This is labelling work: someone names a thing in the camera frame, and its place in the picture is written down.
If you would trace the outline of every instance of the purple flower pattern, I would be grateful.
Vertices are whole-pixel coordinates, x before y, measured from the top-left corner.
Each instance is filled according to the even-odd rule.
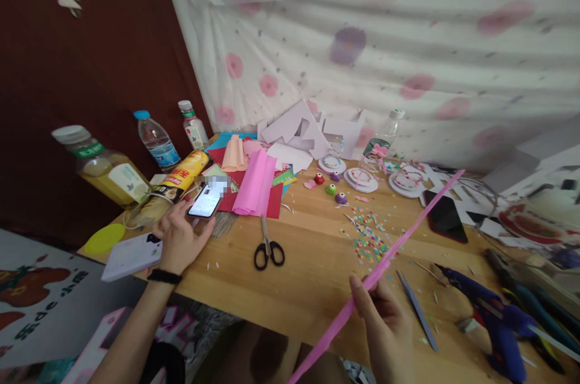
[[[343,28],[334,35],[330,60],[340,65],[353,65],[367,45],[367,35],[358,28]]]

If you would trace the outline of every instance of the hot glue gun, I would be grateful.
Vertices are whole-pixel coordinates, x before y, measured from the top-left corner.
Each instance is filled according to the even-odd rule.
[[[526,369],[514,332],[523,337],[531,337],[534,333],[528,326],[536,326],[536,322],[519,307],[503,304],[498,295],[469,277],[452,269],[436,266],[452,286],[467,296],[476,314],[479,313],[491,339],[493,352],[488,356],[491,367],[512,383],[523,383],[526,380]]]

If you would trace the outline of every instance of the pink bow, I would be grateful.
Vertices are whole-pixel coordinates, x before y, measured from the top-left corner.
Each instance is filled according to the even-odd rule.
[[[373,153],[374,155],[379,155],[382,158],[384,158],[387,155],[387,152],[388,152],[388,148],[381,147],[378,144],[375,144],[375,146],[373,147],[373,150],[371,150],[371,153]]]

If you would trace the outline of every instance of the yellow round object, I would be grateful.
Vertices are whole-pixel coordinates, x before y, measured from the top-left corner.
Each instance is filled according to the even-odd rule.
[[[108,251],[125,235],[123,224],[110,224],[97,231],[85,244],[87,254],[100,254]]]

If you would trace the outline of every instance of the scissors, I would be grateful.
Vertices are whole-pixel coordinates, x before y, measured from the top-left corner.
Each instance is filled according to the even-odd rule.
[[[268,266],[268,254],[276,266],[282,266],[286,260],[286,256],[284,256],[284,250],[280,245],[278,245],[277,242],[271,241],[268,237],[268,227],[266,226],[266,216],[264,215],[262,215],[262,231],[264,232],[264,241],[258,245],[258,248],[256,248],[256,252],[254,253],[254,266],[257,270],[266,269]],[[274,254],[274,250],[276,248],[279,249],[282,253],[282,260],[276,260],[276,255]],[[264,253],[264,264],[261,266],[258,265],[257,259],[260,252]]]

